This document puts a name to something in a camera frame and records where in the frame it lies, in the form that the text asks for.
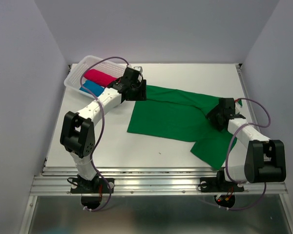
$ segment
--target white enclosure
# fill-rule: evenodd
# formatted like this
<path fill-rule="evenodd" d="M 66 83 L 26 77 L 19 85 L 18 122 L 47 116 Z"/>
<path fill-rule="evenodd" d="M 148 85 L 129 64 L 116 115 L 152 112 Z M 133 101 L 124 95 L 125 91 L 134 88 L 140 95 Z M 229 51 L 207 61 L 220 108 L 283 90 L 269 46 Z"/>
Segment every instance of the white enclosure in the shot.
<path fill-rule="evenodd" d="M 19 231 L 68 65 L 87 55 L 243 63 L 244 94 L 272 116 L 263 133 L 285 144 L 293 206 L 293 0 L 0 0 L 0 234 Z"/>

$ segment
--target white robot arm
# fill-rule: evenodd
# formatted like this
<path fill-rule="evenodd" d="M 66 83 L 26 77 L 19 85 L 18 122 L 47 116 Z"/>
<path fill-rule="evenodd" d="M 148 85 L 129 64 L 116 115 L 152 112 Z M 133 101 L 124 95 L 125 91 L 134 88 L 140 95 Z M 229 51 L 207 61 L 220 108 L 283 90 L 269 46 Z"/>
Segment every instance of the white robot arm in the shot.
<path fill-rule="evenodd" d="M 110 83 L 98 100 L 76 113 L 68 112 L 63 121 L 60 143 L 73 157 L 78 169 L 78 179 L 83 187 L 95 187 L 96 174 L 91 161 L 91 152 L 95 147 L 94 126 L 104 114 L 125 100 L 146 100 L 146 80 L 142 77 L 140 68 L 126 67 L 124 75 Z"/>
<path fill-rule="evenodd" d="M 280 140 L 271 140 L 253 126 L 247 125 L 237 111 L 233 98 L 220 98 L 219 104 L 207 114 L 207 119 L 219 131 L 228 130 L 247 148 L 244 165 L 229 166 L 224 172 L 225 181 L 282 182 L 286 178 L 284 145 Z"/>

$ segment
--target green towel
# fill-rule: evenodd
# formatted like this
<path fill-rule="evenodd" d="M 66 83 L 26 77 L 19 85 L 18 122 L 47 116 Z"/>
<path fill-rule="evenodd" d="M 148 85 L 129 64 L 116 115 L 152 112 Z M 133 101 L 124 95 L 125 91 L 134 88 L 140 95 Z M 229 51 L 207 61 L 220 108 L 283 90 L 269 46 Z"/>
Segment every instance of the green towel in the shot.
<path fill-rule="evenodd" d="M 150 85 L 146 96 L 147 101 L 135 104 L 129 133 L 195 142 L 191 152 L 213 168 L 221 168 L 232 134 L 217 131 L 205 118 L 218 97 Z"/>

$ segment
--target pink cloth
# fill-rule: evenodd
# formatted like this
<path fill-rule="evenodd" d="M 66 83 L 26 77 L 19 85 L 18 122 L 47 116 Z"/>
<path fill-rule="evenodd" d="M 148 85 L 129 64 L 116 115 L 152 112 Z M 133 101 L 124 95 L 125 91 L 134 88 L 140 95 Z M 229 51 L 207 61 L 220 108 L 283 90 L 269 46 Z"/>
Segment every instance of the pink cloth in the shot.
<path fill-rule="evenodd" d="M 103 72 L 100 72 L 98 70 L 91 69 L 87 71 L 87 73 L 84 75 L 84 77 L 92 82 L 95 82 L 96 84 L 106 87 L 109 85 L 112 81 L 116 80 L 115 77 L 110 76 L 108 74 L 105 74 Z"/>

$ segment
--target wire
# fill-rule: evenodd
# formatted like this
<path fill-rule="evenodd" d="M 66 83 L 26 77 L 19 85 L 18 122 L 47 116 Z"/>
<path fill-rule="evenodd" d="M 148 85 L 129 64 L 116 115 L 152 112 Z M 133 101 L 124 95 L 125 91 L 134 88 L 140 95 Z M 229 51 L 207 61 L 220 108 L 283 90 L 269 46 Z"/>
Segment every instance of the wire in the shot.
<path fill-rule="evenodd" d="M 233 187 L 231 187 L 231 194 L 230 194 L 230 196 L 229 197 L 226 197 L 225 200 L 228 201 L 232 197 L 232 195 L 233 195 Z"/>
<path fill-rule="evenodd" d="M 91 165 L 92 165 L 93 169 L 94 169 L 94 170 L 96 171 L 96 173 L 102 178 L 102 180 L 105 182 L 105 184 L 107 185 L 107 187 L 108 187 L 108 189 L 109 189 L 109 196 L 108 196 L 108 199 L 107 199 L 107 201 L 105 202 L 104 205 L 102 205 L 102 206 L 100 206 L 100 207 L 98 207 L 98 208 L 96 208 L 96 209 L 93 209 L 93 210 L 92 210 L 92 209 L 88 209 L 87 207 L 84 207 L 85 210 L 88 210 L 88 211 L 91 211 L 91 212 L 99 211 L 99 210 L 103 209 L 103 208 L 108 204 L 108 202 L 110 201 L 111 196 L 112 196 L 112 189 L 111 189 L 111 186 L 110 186 L 110 184 L 108 183 L 107 179 L 105 179 L 105 177 L 100 173 L 100 171 L 96 168 L 96 166 L 94 165 L 94 162 L 93 162 L 93 152 L 95 151 L 95 149 L 97 148 L 98 144 L 99 144 L 100 141 L 101 141 L 101 138 L 102 138 L 102 135 L 103 135 L 103 131 L 104 131 L 104 126 L 105 126 L 105 118 L 104 118 L 104 110 L 103 110 L 103 106 L 102 106 L 102 103 L 99 101 L 98 97 L 97 97 L 97 96 L 96 96 L 91 90 L 89 90 L 88 88 L 84 87 L 84 85 L 83 85 L 83 77 L 85 76 L 85 74 L 86 74 L 90 69 L 92 69 L 92 68 L 95 67 L 96 65 L 98 65 L 98 64 L 100 64 L 100 63 L 102 63 L 102 62 L 104 62 L 104 61 L 106 61 L 106 60 L 110 60 L 110 59 L 121 59 L 121 60 L 123 60 L 123 61 L 127 64 L 127 66 L 129 65 L 129 63 L 128 63 L 128 61 L 127 61 L 126 59 L 124 59 L 124 58 L 122 58 L 122 57 L 118 57 L 118 56 L 112 56 L 112 57 L 105 58 L 105 59 L 103 59 L 103 60 L 101 60 L 101 61 L 99 61 L 99 62 L 96 62 L 95 64 L 91 65 L 89 68 L 87 68 L 87 69 L 84 71 L 84 73 L 83 73 L 83 74 L 81 75 L 81 77 L 80 77 L 80 86 L 81 86 L 82 88 L 84 88 L 85 90 L 87 90 L 87 91 L 88 91 L 88 92 L 94 97 L 94 99 L 97 101 L 97 103 L 98 103 L 98 105 L 99 105 L 99 107 L 100 107 L 100 111 L 101 111 L 101 115 L 102 115 L 102 128 L 101 128 L 101 132 L 100 132 L 99 138 L 98 138 L 98 140 L 97 140 L 97 142 L 96 142 L 96 144 L 95 144 L 93 150 L 92 150 L 91 153 L 90 153 L 90 162 L 91 162 Z"/>
<path fill-rule="evenodd" d="M 230 174 L 229 174 L 229 166 L 228 166 L 228 164 L 229 164 L 229 154 L 230 154 L 230 151 L 231 151 L 231 148 L 232 148 L 232 145 L 233 145 L 234 139 L 236 138 L 237 134 L 238 134 L 238 133 L 239 133 L 244 127 L 246 127 L 246 126 L 253 125 L 253 126 L 260 127 L 260 128 L 268 128 L 268 127 L 270 126 L 270 124 L 271 124 L 271 117 L 270 117 L 270 115 L 269 115 L 267 109 L 266 109 L 262 104 L 260 104 L 258 101 L 255 101 L 255 100 L 253 100 L 253 99 L 249 99 L 249 98 L 245 98 L 245 97 L 238 98 L 237 100 L 235 100 L 235 102 L 237 102 L 237 101 L 239 101 L 239 100 L 251 101 L 251 102 L 254 102 L 254 103 L 256 103 L 257 105 L 259 105 L 259 106 L 265 111 L 265 113 L 266 113 L 266 115 L 267 115 L 267 117 L 268 117 L 268 123 L 267 123 L 266 125 L 261 125 L 261 124 L 256 124 L 256 123 L 245 123 L 245 124 L 241 125 L 241 126 L 235 131 L 235 133 L 233 134 L 233 136 L 232 136 L 232 138 L 231 138 L 231 140 L 230 140 L 229 146 L 228 146 L 228 150 L 227 150 L 227 155 L 226 155 L 226 167 L 225 167 L 225 169 L 226 169 L 226 174 L 227 174 L 228 178 L 229 178 L 232 182 L 234 182 L 234 183 L 236 183 L 236 184 L 240 183 L 240 181 L 235 181 L 234 179 L 232 179 L 232 177 L 231 177 Z M 249 206 L 246 206 L 246 207 L 243 207 L 243 208 L 226 208 L 226 207 L 218 206 L 218 205 L 215 205 L 215 204 L 212 204 L 212 203 L 209 203 L 209 202 L 203 201 L 203 200 L 201 200 L 201 201 L 204 202 L 204 203 L 207 203 L 207 204 L 209 204 L 209 205 L 217 206 L 217 207 L 219 207 L 219 208 L 224 208 L 224 209 L 229 210 L 229 211 L 242 211 L 242 210 L 246 210 L 246 209 L 248 209 L 248 208 L 251 208 L 251 207 L 257 205 L 257 204 L 258 204 L 258 203 L 264 198 L 265 193 L 266 193 L 266 189 L 267 189 L 267 185 L 266 185 L 266 183 L 264 183 L 264 190 L 263 190 L 263 193 L 261 194 L 261 196 L 260 196 L 260 197 L 259 197 L 259 198 L 258 198 L 253 204 L 251 204 L 251 205 L 249 205 Z"/>
<path fill-rule="evenodd" d="M 228 192 L 227 192 L 227 194 L 226 194 L 225 197 L 227 197 L 227 196 L 229 195 L 230 192 L 231 192 L 231 194 L 233 193 L 233 187 L 229 188 L 229 190 L 228 190 Z"/>
<path fill-rule="evenodd" d="M 70 179 L 74 179 L 74 178 L 73 178 L 73 177 L 69 177 L 69 178 L 67 178 L 67 182 L 70 183 L 70 184 L 72 184 L 72 185 L 75 185 L 75 186 L 77 187 L 78 184 L 75 183 L 75 182 L 73 182 L 73 181 L 70 181 Z"/>
<path fill-rule="evenodd" d="M 99 195 L 100 195 L 100 197 L 101 197 L 101 199 L 102 199 L 102 184 L 101 184 L 100 187 L 99 187 Z"/>

